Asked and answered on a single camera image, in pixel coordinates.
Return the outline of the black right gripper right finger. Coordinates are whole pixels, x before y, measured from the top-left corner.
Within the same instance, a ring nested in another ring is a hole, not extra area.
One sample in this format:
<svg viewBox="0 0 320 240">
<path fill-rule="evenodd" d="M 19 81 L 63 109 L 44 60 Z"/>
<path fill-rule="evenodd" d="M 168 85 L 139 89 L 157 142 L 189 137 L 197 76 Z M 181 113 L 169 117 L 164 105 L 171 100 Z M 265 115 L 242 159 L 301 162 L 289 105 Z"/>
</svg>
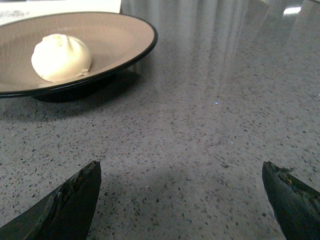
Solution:
<svg viewBox="0 0 320 240">
<path fill-rule="evenodd" d="M 262 180 L 274 216 L 287 240 L 320 238 L 320 193 L 270 161 Z"/>
</svg>

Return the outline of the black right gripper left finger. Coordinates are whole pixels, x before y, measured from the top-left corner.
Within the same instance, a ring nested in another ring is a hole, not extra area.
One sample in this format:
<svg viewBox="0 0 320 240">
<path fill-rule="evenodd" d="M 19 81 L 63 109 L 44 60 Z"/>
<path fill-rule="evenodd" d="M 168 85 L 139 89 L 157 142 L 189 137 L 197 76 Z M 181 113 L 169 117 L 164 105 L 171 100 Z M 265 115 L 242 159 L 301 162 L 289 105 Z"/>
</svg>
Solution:
<svg viewBox="0 0 320 240">
<path fill-rule="evenodd" d="M 85 240 L 101 186 L 92 161 L 50 194 L 0 228 L 2 240 Z"/>
</svg>

